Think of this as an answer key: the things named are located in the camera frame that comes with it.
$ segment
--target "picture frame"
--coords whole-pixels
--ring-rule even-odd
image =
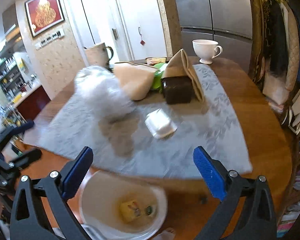
[[[32,38],[65,20],[60,0],[28,0],[25,10]]]

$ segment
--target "gray tablecloth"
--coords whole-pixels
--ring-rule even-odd
[[[209,66],[194,66],[205,94],[202,105],[167,105],[161,94],[150,93],[136,102],[136,110],[115,123],[100,121],[76,94],[49,125],[39,146],[74,159],[84,146],[93,149],[93,165],[114,172],[144,177],[201,178],[193,163],[194,148],[203,146],[228,170],[249,173],[252,166],[237,116],[215,73]],[[178,129],[155,139],[144,121],[162,108]]]

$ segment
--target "mug handle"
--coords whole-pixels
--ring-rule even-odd
[[[113,49],[110,47],[110,46],[105,46],[107,49],[109,49],[110,50],[110,52],[111,52],[111,57],[110,57],[110,59],[109,59],[109,61],[113,58],[113,55],[114,55],[114,52],[113,52]]]
[[[220,53],[218,54],[218,55],[215,55],[215,56],[213,56],[212,58],[215,58],[215,57],[218,57],[218,56],[220,56],[220,54],[223,52],[223,48],[221,47],[221,46],[216,46],[216,48],[214,49],[215,50],[215,52],[217,52],[218,50],[217,50],[217,48],[219,48],[220,49]]]

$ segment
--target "stainless steel refrigerator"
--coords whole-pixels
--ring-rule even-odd
[[[237,62],[248,72],[252,47],[250,0],[176,0],[182,46],[196,56],[192,41],[214,40],[223,47],[220,57]]]

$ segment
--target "white mug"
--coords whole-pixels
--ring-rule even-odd
[[[192,41],[194,52],[200,59],[200,63],[212,64],[212,59],[218,57],[223,49],[219,46],[218,42],[210,40],[194,40]]]

